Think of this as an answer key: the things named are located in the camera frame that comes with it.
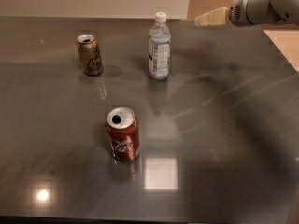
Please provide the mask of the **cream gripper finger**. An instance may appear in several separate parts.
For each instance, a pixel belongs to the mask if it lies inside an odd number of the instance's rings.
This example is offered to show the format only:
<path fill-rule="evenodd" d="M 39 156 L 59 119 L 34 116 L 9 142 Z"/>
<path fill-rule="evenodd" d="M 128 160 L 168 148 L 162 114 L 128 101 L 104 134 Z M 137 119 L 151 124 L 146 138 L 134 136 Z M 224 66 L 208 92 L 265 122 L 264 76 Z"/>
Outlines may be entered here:
<path fill-rule="evenodd" d="M 197 27 L 222 26 L 229 21 L 229 9 L 219 7 L 194 19 L 194 25 Z"/>

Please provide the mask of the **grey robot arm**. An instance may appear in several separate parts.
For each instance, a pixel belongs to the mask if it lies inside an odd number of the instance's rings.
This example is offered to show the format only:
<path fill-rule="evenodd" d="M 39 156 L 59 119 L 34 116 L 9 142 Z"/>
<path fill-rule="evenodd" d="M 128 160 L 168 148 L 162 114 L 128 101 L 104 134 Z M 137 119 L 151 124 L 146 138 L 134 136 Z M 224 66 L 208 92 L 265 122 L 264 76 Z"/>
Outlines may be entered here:
<path fill-rule="evenodd" d="M 234 0 L 229 8 L 220 7 L 194 19 L 197 27 L 237 27 L 260 24 L 299 24 L 299 0 Z"/>

